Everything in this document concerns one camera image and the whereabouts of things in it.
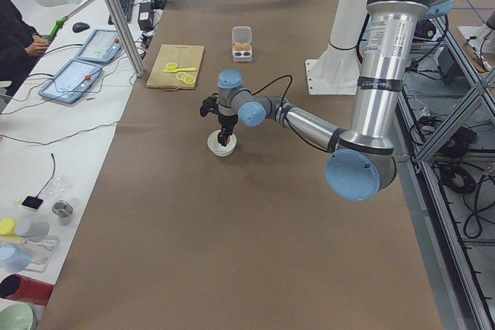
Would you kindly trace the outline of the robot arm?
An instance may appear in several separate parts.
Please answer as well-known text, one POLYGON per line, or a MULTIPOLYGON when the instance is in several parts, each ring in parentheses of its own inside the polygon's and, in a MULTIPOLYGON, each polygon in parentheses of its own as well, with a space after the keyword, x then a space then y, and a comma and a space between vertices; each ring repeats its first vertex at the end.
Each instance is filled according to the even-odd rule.
POLYGON ((394 180, 396 164, 389 130, 401 92, 408 54, 419 20, 439 17, 453 0, 367 0, 370 31, 351 125, 339 128, 281 97, 254 95, 236 70, 218 77, 218 91, 207 98, 202 115, 217 115, 220 130, 210 148, 234 145, 234 126, 255 127, 266 119, 291 128, 305 142, 329 153, 326 180, 340 197, 362 201, 374 197, 394 180))

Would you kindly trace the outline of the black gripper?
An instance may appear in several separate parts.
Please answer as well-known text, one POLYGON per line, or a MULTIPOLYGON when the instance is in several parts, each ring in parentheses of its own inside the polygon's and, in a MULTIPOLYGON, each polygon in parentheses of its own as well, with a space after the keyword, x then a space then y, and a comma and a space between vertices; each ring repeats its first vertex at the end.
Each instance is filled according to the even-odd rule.
POLYGON ((238 123, 238 116, 236 114, 218 114, 218 121, 220 123, 221 129, 217 135, 217 141, 221 146, 228 145, 234 132, 234 127, 238 123))

